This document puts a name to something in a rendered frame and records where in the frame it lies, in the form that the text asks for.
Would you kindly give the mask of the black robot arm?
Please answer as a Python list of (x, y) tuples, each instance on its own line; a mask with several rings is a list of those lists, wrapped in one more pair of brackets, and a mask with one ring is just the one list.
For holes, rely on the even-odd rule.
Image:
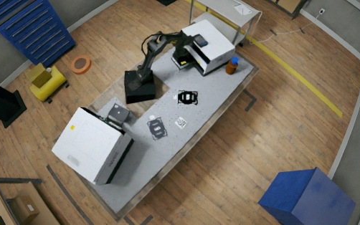
[[(191, 43), (194, 42), (194, 38), (192, 35), (189, 36), (160, 36), (160, 35), (154, 35), (148, 42), (147, 42), (147, 60), (146, 58), (144, 59), (144, 62), (146, 60), (146, 63), (141, 65), (141, 67), (143, 66), (143, 69), (138, 70), (137, 71), (137, 78), (132, 81), (131, 83), (128, 84), (128, 87), (132, 90), (135, 91), (137, 90), (140, 86), (144, 85), (145, 83), (147, 83), (149, 80), (152, 79), (152, 77), (150, 76), (151, 73), (151, 65), (153, 64), (154, 59), (156, 58), (156, 56), (158, 54), (160, 54), (164, 47), (167, 44), (172, 44), (173, 47), (175, 47), (175, 51), (178, 53), (178, 49), (183, 50), (185, 49), (185, 45), (189, 45)], [(159, 43), (157, 42), (157, 39), (160, 41)], [(178, 47), (177, 47), (178, 44)]]

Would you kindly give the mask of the brown bottle with blue cap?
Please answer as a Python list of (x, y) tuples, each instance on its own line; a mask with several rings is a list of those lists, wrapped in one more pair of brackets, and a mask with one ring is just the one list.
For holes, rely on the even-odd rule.
[(225, 72), (228, 75), (233, 75), (235, 73), (235, 70), (237, 69), (238, 66), (238, 58), (237, 57), (233, 57), (229, 62), (228, 65), (226, 67)]

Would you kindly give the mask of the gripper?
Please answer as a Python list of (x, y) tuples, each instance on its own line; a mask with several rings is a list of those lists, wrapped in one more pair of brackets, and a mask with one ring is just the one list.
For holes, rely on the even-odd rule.
[[(188, 54), (190, 54), (190, 52), (185, 48), (184, 50), (179, 50), (178, 49), (178, 53), (176, 52), (176, 51), (174, 51), (174, 53), (172, 54), (172, 56), (174, 57), (174, 59), (176, 60), (176, 62), (179, 60), (178, 58), (180, 57), (180, 56), (187, 56)], [(185, 56), (185, 57), (186, 57)]]

